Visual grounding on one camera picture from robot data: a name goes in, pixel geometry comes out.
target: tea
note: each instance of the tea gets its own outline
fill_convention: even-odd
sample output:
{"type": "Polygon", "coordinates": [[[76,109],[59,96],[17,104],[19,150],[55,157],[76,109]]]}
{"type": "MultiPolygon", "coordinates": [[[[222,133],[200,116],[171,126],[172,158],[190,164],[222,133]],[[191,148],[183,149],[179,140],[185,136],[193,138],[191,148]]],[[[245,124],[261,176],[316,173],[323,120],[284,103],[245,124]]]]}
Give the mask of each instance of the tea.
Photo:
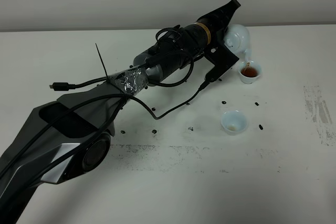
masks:
{"type": "Polygon", "coordinates": [[[258,76],[258,71],[252,67],[247,67],[241,70],[241,74],[243,76],[253,78],[253,77],[258,76]]]}

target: silver tape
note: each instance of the silver tape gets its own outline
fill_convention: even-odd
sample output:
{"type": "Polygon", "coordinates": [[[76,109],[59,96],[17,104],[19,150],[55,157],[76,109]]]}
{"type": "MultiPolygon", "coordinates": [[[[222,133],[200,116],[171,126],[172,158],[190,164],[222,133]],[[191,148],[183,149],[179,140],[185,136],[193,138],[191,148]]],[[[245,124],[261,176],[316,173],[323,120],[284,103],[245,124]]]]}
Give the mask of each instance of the silver tape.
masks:
{"type": "Polygon", "coordinates": [[[110,80],[123,92],[135,96],[148,85],[146,69],[131,68],[109,76],[110,80]]]}

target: table surface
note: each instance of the table surface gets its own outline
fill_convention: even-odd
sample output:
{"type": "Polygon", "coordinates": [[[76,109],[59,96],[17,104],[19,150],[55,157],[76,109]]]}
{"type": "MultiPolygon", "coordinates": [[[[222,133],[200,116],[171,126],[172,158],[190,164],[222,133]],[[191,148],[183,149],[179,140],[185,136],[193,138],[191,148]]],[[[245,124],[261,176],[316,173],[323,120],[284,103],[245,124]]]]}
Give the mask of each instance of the table surface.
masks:
{"type": "MultiPolygon", "coordinates": [[[[129,102],[103,163],[63,184],[41,185],[18,223],[335,223],[336,25],[248,29],[263,71],[257,82],[243,84],[235,66],[158,121],[129,102]],[[228,110],[246,114],[244,133],[223,131],[228,110]]],[[[48,85],[103,76],[95,43],[114,73],[153,45],[155,33],[0,33],[0,153],[34,107],[63,94],[48,85]]],[[[202,59],[188,82],[148,88],[138,98],[162,114],[192,96],[211,67],[202,59]]]]}

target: black cable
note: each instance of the black cable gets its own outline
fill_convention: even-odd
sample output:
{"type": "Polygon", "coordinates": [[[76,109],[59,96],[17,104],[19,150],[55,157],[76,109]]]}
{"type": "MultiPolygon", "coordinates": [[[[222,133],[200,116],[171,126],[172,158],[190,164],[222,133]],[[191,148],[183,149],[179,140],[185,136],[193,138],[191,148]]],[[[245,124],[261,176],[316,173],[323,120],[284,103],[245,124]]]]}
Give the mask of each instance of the black cable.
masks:
{"type": "Polygon", "coordinates": [[[159,36],[160,36],[162,33],[166,32],[166,31],[172,31],[172,32],[178,34],[178,35],[179,35],[179,39],[180,39],[182,36],[181,36],[181,34],[180,34],[180,32],[179,32],[178,30],[179,30],[179,29],[177,29],[177,28],[175,28],[175,27],[163,28],[163,29],[161,29],[160,31],[158,31],[158,32],[156,33],[156,35],[155,35],[156,41],[159,41],[159,36]]]}
{"type": "Polygon", "coordinates": [[[69,113],[89,104],[92,102],[96,102],[99,100],[103,100],[103,99],[108,99],[108,98],[127,98],[133,101],[136,101],[137,103],[141,104],[149,113],[150,115],[155,119],[155,120],[159,120],[162,117],[166,116],[167,114],[169,114],[170,112],[178,109],[179,107],[183,106],[184,104],[190,102],[192,99],[194,99],[197,94],[204,89],[208,83],[206,85],[204,85],[206,82],[203,82],[203,84],[199,87],[198,91],[187,101],[179,104],[178,106],[168,110],[167,112],[165,112],[164,114],[160,115],[160,116],[156,116],[153,111],[140,99],[133,97],[131,95],[128,94],[124,94],[124,93],[120,93],[120,94],[106,94],[106,95],[101,95],[99,97],[95,97],[95,98],[91,98],[85,102],[79,103],[76,106],[73,106],[72,108],[70,108],[69,110],[65,111],[64,113],[62,113],[61,115],[59,115],[58,117],[56,117],[54,120],[52,120],[50,123],[48,123],[45,127],[42,128],[42,130],[40,130],[9,162],[8,164],[5,166],[5,168],[0,172],[0,179],[2,179],[2,177],[4,176],[4,174],[15,164],[15,162],[18,161],[19,158],[21,158],[21,156],[37,141],[37,139],[39,139],[48,129],[50,129],[53,125],[55,125],[55,123],[57,123],[59,120],[61,120],[62,118],[64,118],[65,116],[67,116],[69,113]]]}
{"type": "Polygon", "coordinates": [[[204,54],[201,54],[200,56],[197,56],[195,59],[194,59],[194,63],[199,61],[200,59],[202,59],[204,57],[204,54]]]}
{"type": "Polygon", "coordinates": [[[106,81],[106,77],[96,78],[90,81],[83,82],[81,84],[69,84],[67,82],[54,82],[52,85],[49,85],[49,87],[55,91],[68,91],[70,89],[79,89],[86,87],[91,84],[95,84],[97,82],[106,81]]]}
{"type": "Polygon", "coordinates": [[[98,55],[99,55],[99,59],[100,59],[100,61],[101,61],[101,64],[103,65],[103,68],[104,68],[104,71],[105,71],[106,80],[108,80],[108,79],[109,79],[109,76],[107,75],[106,67],[105,67],[105,64],[104,64],[104,62],[103,62],[103,59],[101,58],[101,55],[100,55],[100,52],[99,52],[97,43],[96,43],[96,48],[97,48],[97,52],[98,52],[98,55]]]}
{"type": "Polygon", "coordinates": [[[26,183],[24,183],[22,186],[20,186],[15,191],[15,193],[9,198],[8,201],[11,201],[11,199],[16,198],[23,190],[25,190],[27,187],[29,187],[31,184],[33,184],[36,180],[38,180],[40,177],[42,177],[48,171],[50,171],[51,169],[53,169],[55,166],[57,166],[58,164],[62,163],[63,161],[65,161],[69,157],[75,155],[76,153],[80,152],[81,150],[87,148],[89,146],[89,144],[92,143],[92,141],[94,141],[96,138],[98,138],[108,128],[108,126],[116,118],[118,112],[120,111],[120,109],[123,106],[124,106],[124,103],[121,101],[118,104],[116,110],[111,115],[111,117],[98,128],[98,130],[96,131],[96,133],[92,137],[90,137],[89,139],[87,139],[85,142],[83,142],[79,146],[73,148],[68,153],[66,153],[63,156],[59,157],[58,159],[56,159],[55,161],[53,161],[52,163],[50,163],[49,165],[47,165],[43,170],[41,170],[40,172],[38,172],[37,174],[35,174],[34,176],[32,176],[31,179],[29,179],[26,183]]]}
{"type": "Polygon", "coordinates": [[[184,54],[188,57],[188,59],[190,60],[190,68],[189,68],[189,71],[188,73],[186,74],[186,76],[178,81],[178,82],[175,82],[175,83],[161,83],[161,82],[158,82],[158,81],[153,81],[153,80],[149,80],[149,83],[152,84],[152,85],[156,85],[156,86],[159,86],[159,87],[176,87],[178,85],[181,85],[183,82],[185,82],[189,76],[191,75],[191,73],[193,72],[193,69],[194,69],[194,58],[191,54],[187,53],[186,51],[183,51],[183,50],[176,50],[176,51],[173,51],[171,53],[172,55],[174,54],[184,54]]]}

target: orange ring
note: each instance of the orange ring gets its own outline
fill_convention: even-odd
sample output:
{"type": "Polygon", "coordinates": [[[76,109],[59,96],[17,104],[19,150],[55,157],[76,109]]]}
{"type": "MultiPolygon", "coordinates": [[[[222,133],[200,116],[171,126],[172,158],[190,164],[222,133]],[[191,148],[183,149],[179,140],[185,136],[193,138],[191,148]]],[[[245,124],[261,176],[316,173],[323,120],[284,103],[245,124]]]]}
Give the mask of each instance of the orange ring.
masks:
{"type": "Polygon", "coordinates": [[[204,25],[202,23],[195,22],[194,24],[202,27],[205,30],[205,32],[206,32],[206,34],[208,36],[208,44],[207,45],[209,45],[210,42],[211,42],[211,33],[210,33],[209,29],[206,27],[206,25],[204,25]]]}

